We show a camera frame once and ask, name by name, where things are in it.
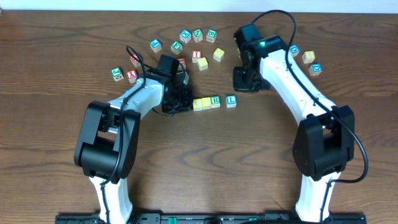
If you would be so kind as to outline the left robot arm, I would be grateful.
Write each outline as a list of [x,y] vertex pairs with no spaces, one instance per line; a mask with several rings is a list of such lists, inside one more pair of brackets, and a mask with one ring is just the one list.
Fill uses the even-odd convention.
[[137,152],[141,119],[156,106],[173,116],[192,108],[188,74],[180,62],[161,55],[123,95],[107,103],[92,101],[86,109],[76,144],[74,162],[95,186],[102,223],[127,223],[133,212],[127,176]]

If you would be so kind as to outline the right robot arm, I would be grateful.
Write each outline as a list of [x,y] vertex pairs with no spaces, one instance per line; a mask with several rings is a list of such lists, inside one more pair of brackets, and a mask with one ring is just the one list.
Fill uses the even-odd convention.
[[330,181],[340,177],[354,156],[354,139],[335,118],[354,128],[354,114],[317,90],[278,35],[263,38],[254,24],[248,24],[234,33],[234,39],[243,62],[234,68],[234,90],[256,93],[274,88],[288,106],[298,125],[292,154],[302,173],[295,212],[302,221],[323,222],[330,216]]

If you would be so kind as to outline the blue L block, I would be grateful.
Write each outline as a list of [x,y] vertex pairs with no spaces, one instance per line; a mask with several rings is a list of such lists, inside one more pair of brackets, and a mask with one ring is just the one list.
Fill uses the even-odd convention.
[[233,107],[236,107],[236,105],[237,105],[237,97],[236,97],[236,95],[228,95],[226,97],[226,106],[228,108],[233,108]]

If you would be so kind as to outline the green R block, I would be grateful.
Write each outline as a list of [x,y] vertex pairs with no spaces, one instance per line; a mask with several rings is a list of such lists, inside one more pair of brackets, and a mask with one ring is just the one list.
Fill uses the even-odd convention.
[[219,108],[220,106],[221,106],[220,96],[212,96],[211,97],[211,108]]

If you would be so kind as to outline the yellow O block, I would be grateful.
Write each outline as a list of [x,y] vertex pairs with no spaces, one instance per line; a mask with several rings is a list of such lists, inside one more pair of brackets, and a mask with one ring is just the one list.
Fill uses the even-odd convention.
[[201,99],[201,104],[202,104],[202,109],[203,110],[211,109],[211,98],[210,97],[202,98]]

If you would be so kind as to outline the yellow C block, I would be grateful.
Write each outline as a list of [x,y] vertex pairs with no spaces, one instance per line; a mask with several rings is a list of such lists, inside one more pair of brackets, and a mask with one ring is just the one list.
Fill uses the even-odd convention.
[[193,110],[194,111],[201,111],[203,109],[203,105],[202,105],[202,100],[201,98],[199,99],[194,99],[193,100]]

